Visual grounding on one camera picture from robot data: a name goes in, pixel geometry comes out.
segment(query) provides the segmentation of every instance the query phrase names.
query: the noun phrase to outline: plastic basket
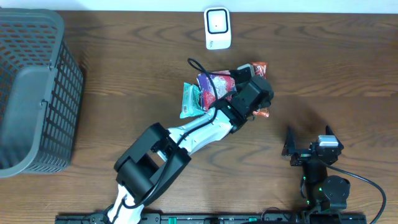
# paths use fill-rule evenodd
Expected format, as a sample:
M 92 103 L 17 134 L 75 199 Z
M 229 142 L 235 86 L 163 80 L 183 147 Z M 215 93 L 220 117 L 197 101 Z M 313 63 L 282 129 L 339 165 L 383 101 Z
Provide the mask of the plastic basket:
M 71 159 L 84 79 L 48 10 L 0 9 L 0 177 Z

